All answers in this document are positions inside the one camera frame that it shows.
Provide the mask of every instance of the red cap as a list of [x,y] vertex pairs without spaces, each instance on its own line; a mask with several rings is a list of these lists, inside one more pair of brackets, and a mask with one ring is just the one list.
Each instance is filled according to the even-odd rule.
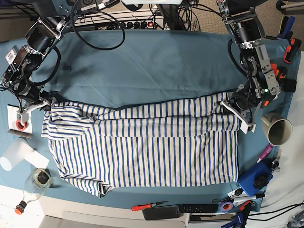
[[21,207],[17,206],[15,212],[16,214],[21,215],[24,212],[24,210]]

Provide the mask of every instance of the pen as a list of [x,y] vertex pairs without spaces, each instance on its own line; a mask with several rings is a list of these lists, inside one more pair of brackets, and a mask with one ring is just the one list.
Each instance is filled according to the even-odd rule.
[[264,152],[260,155],[259,159],[257,160],[257,163],[262,161],[269,154],[269,152],[271,152],[273,147],[274,147],[274,145],[269,144],[267,146],[266,150],[264,150]]

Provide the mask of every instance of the white mug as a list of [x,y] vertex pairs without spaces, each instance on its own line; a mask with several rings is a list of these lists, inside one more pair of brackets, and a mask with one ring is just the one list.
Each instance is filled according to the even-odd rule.
[[290,121],[276,113],[267,113],[261,117],[262,129],[269,143],[280,146],[288,141],[293,126]]

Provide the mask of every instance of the blue striped shirt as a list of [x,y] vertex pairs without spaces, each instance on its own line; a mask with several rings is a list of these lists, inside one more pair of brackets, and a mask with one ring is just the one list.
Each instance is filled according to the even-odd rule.
[[238,119],[226,93],[121,110],[76,102],[46,112],[42,137],[60,177],[101,197],[117,187],[237,181]]

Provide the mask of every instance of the metal bracket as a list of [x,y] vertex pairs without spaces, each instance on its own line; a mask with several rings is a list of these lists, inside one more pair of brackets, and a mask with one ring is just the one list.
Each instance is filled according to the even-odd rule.
[[30,105],[28,103],[25,104],[25,109],[23,109],[23,112],[21,113],[20,110],[17,111],[17,115],[20,116],[21,122],[24,124],[25,122],[29,121],[29,113],[31,113],[32,111],[38,109],[38,108],[42,108],[46,105],[51,105],[51,102],[44,99],[42,101],[42,103],[40,104],[34,104],[34,105]]
[[262,72],[265,76],[267,87],[272,96],[278,95],[281,92],[281,88],[276,79],[275,73],[270,66],[270,59],[264,44],[260,44],[255,47],[256,53],[261,65]]
[[255,132],[256,130],[256,124],[255,123],[248,123],[247,120],[240,114],[237,110],[235,110],[233,107],[231,107],[228,103],[228,101],[221,101],[220,104],[227,108],[229,111],[231,111],[233,114],[237,116],[238,119],[241,120],[241,131],[247,134],[247,132]]

